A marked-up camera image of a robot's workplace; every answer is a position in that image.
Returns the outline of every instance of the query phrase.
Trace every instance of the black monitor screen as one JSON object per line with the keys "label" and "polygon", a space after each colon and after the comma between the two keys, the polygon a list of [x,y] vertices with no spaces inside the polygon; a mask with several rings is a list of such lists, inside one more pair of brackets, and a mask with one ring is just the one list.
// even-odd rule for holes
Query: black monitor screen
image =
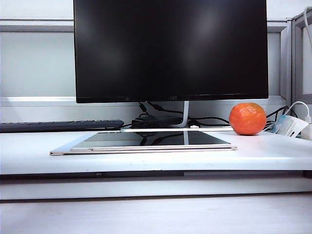
{"label": "black monitor screen", "polygon": [[265,0],[74,0],[77,102],[268,97]]}

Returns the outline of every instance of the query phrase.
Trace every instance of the desk surface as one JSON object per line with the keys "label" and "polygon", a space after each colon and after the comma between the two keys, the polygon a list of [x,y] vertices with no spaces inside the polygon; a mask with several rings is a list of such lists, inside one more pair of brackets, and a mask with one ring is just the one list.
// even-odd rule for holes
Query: desk surface
{"label": "desk surface", "polygon": [[49,152],[90,132],[0,135],[0,173],[42,174],[152,170],[312,170],[312,142],[271,133],[238,136],[208,132],[236,151],[50,156]]}

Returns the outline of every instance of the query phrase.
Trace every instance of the orange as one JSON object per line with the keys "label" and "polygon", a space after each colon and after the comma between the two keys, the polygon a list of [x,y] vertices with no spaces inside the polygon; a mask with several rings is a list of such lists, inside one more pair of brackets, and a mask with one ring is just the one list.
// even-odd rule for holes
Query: orange
{"label": "orange", "polygon": [[246,102],[232,108],[229,122],[237,134],[254,135],[264,128],[267,118],[261,106]]}

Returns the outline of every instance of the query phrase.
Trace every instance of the monitor logo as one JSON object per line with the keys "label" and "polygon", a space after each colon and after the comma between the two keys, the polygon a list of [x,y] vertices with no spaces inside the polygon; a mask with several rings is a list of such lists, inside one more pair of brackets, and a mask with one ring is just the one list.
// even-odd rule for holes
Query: monitor logo
{"label": "monitor logo", "polygon": [[174,101],[174,100],[177,100],[177,96],[170,96],[168,99],[171,101]]}

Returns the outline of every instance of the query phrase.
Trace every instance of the black keyboard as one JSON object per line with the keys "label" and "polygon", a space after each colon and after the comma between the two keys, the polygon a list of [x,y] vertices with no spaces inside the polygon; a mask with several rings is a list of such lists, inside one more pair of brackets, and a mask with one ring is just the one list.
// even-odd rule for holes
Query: black keyboard
{"label": "black keyboard", "polygon": [[0,133],[100,131],[120,128],[124,122],[116,120],[87,120],[64,122],[1,123]]}

